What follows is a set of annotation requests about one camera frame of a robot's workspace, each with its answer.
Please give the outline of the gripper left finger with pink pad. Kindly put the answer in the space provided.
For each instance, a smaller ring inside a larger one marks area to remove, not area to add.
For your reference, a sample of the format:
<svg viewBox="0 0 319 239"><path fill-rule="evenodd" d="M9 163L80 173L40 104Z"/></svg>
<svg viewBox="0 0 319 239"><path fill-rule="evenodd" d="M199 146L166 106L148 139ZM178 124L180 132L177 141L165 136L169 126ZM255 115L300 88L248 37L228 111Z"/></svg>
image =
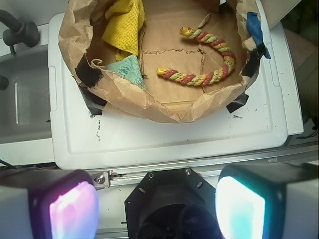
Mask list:
<svg viewBox="0 0 319 239"><path fill-rule="evenodd" d="M84 170L3 169L2 239L93 239L99 199Z"/></svg>

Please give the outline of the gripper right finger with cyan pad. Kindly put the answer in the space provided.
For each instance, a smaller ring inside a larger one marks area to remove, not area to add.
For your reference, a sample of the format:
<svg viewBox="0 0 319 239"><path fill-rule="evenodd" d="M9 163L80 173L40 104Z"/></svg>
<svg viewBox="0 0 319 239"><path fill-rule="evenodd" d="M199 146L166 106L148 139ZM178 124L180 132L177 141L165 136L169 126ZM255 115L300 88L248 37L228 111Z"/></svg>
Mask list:
<svg viewBox="0 0 319 239"><path fill-rule="evenodd" d="M319 167L227 165L218 179L215 208L227 239L317 239Z"/></svg>

